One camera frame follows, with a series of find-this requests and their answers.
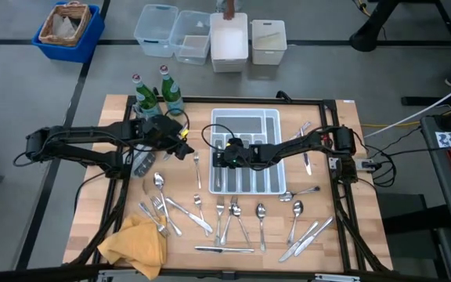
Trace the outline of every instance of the wooden tabletop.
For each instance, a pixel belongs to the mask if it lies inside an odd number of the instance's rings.
[[[106,97],[99,125],[109,125],[120,121],[124,115],[127,96],[108,95]],[[203,213],[205,220],[215,231],[217,224],[216,199],[217,195],[208,192],[208,170],[209,170],[209,147],[201,139],[201,129],[210,124],[211,110],[215,108],[272,108],[280,112],[280,122],[283,140],[288,140],[306,122],[312,122],[309,128],[321,125],[319,109],[316,106],[298,105],[268,105],[268,104],[224,104],[224,103],[187,103],[186,113],[191,120],[188,135],[188,144],[200,154],[200,174],[203,189],[198,190],[194,162],[192,156],[187,156],[184,161],[172,157],[168,161],[162,161],[163,152],[157,153],[157,161],[146,176],[146,189],[149,196],[157,195],[157,190],[152,184],[154,172],[161,173],[165,178],[164,191],[167,196],[172,197],[184,208],[194,214],[199,212],[193,203],[193,195],[198,193],[203,202]],[[353,101],[337,101],[339,122],[356,131],[362,136],[359,126],[358,113]],[[184,122],[184,117],[177,120]],[[94,150],[114,150],[110,144],[95,144]],[[364,149],[357,147],[357,157],[366,157]],[[312,165],[312,175],[309,176],[303,166],[302,156],[292,156],[284,159],[287,189],[299,191],[311,186],[320,186],[319,193],[311,193],[298,196],[305,206],[304,212],[299,217],[295,240],[297,240],[315,221],[322,224],[328,217],[334,215],[330,178],[328,176],[327,161],[325,155],[319,152],[309,152]],[[85,179],[100,173],[98,167],[89,167]],[[360,172],[359,177],[372,181],[371,175]],[[86,184],[81,192],[78,209],[70,230],[69,241],[63,257],[64,262],[75,259],[82,248],[90,241],[99,228],[103,206],[105,203],[109,179],[98,178]],[[142,214],[137,204],[140,201],[150,205],[149,196],[142,190],[142,179],[130,179],[128,188],[128,199],[125,205],[124,215],[130,213]],[[388,244],[382,226],[377,197],[366,183],[352,185],[356,214],[358,216],[360,233],[367,242],[372,252],[380,261],[392,269]],[[230,197],[225,197],[226,204]],[[264,220],[265,241],[267,252],[260,252],[259,221],[255,215],[255,207],[261,201],[267,216]],[[239,196],[238,205],[242,209],[241,218],[250,235],[255,248],[253,254],[215,254],[198,252],[194,246],[212,246],[214,234],[210,237],[204,236],[204,231],[189,218],[176,209],[170,210],[173,221],[182,230],[183,235],[177,237],[174,234],[168,238],[168,262],[164,265],[166,269],[229,269],[244,271],[294,271],[294,272],[341,272],[340,245],[337,235],[337,227],[333,223],[322,232],[316,240],[302,252],[297,258],[289,258],[286,262],[279,263],[278,259],[287,250],[286,240],[290,227],[294,220],[292,204],[294,202],[282,203],[276,196]],[[222,230],[227,220],[226,213],[222,215]],[[233,218],[229,227],[227,247],[246,248],[247,244],[241,232],[240,224]],[[348,235],[348,248],[351,255],[351,264],[357,268],[352,239]]]

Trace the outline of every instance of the floor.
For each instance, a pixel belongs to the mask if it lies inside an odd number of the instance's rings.
[[[54,2],[0,0],[0,39],[29,40]],[[103,5],[102,0],[83,2]],[[250,20],[284,20],[288,40],[344,41],[366,20],[352,1],[291,0],[289,5],[280,0],[244,2],[243,12]],[[102,39],[133,39],[139,14],[148,3],[209,13],[215,8],[213,0],[113,0]],[[442,3],[451,17],[451,0]],[[390,41],[450,40],[433,5],[401,4],[385,28]],[[392,46],[362,53],[346,45],[290,45],[277,68],[248,64],[241,74],[214,74],[209,61],[193,66],[148,57],[137,45],[100,45],[87,68],[49,60],[36,47],[20,43],[0,40],[0,174],[5,176],[0,183],[0,270],[14,267],[42,177],[49,169],[48,164],[13,167],[13,158],[24,150],[24,136],[44,126],[62,124],[68,109],[68,121],[73,125],[95,125],[106,94],[133,93],[130,77],[134,72],[148,85],[156,85],[160,77],[154,70],[165,63],[186,96],[272,97],[282,89],[294,98],[353,99],[366,124],[390,124],[421,110],[401,106],[400,96],[444,96],[451,91],[443,83],[451,73],[451,47]],[[84,81],[78,80],[81,70],[88,70]],[[70,108],[74,92],[81,94],[75,96],[80,97],[76,110],[74,104]],[[364,130],[370,133],[374,128]],[[383,147],[406,132],[392,129],[366,143]],[[414,133],[391,151],[423,146],[420,134]],[[380,193],[421,193],[428,206],[443,203],[427,154],[402,155],[396,162],[395,185],[379,189]],[[74,194],[84,172],[77,164],[60,164],[29,267],[61,263]],[[403,273],[430,275],[425,266],[428,262],[422,260],[393,258],[393,263]]]

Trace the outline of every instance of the white cable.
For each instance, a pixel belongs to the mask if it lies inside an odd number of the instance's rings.
[[[409,119],[412,119],[412,118],[418,116],[419,114],[422,114],[422,113],[424,113],[424,112],[426,112],[426,111],[428,111],[428,110],[430,110],[430,109],[432,109],[432,108],[438,106],[440,103],[443,103],[443,101],[445,101],[446,99],[448,99],[448,98],[450,98],[450,97],[451,97],[451,93],[450,93],[449,95],[447,95],[447,96],[441,98],[438,102],[436,102],[436,103],[430,105],[429,107],[427,107],[427,108],[421,110],[420,112],[418,112],[418,113],[416,113],[416,114],[412,114],[411,116],[409,116],[409,117],[407,117],[407,118],[403,118],[401,121],[398,121],[398,122],[396,122],[396,123],[394,123],[394,124],[392,124],[392,125],[389,125],[388,127],[385,127],[385,128],[383,128],[383,129],[377,130],[376,132],[372,132],[372,133],[370,133],[369,135],[365,136],[365,138],[368,138],[368,137],[377,135],[377,134],[379,134],[379,133],[381,133],[381,132],[384,132],[384,131],[386,131],[386,130],[388,130],[388,129],[390,129],[390,128],[395,127],[396,125],[399,125],[399,124],[401,124],[401,123],[403,123],[403,122],[405,122],[405,121],[408,121]]]

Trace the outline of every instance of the blue bin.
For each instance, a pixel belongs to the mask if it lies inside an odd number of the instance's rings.
[[[57,2],[56,4],[61,5],[66,4],[66,2]],[[66,60],[78,63],[88,62],[105,27],[99,13],[100,8],[96,5],[89,5],[89,8],[92,18],[76,46],[66,47],[41,43],[41,41],[39,41],[39,33],[43,28],[42,25],[36,35],[32,38],[32,45],[39,47],[45,56],[52,60]]]

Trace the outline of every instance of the bottle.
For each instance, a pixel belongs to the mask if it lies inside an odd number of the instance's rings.
[[[163,75],[163,83],[161,85],[161,94],[170,111],[171,115],[178,116],[184,110],[184,102],[180,94],[179,85],[173,81],[173,78],[168,74],[168,67],[163,65],[160,67],[160,73]]]
[[[160,104],[157,102],[156,95],[154,95],[154,93],[142,83],[140,76],[138,74],[133,74],[132,81],[137,87],[135,94],[142,112],[148,118],[162,114]]]

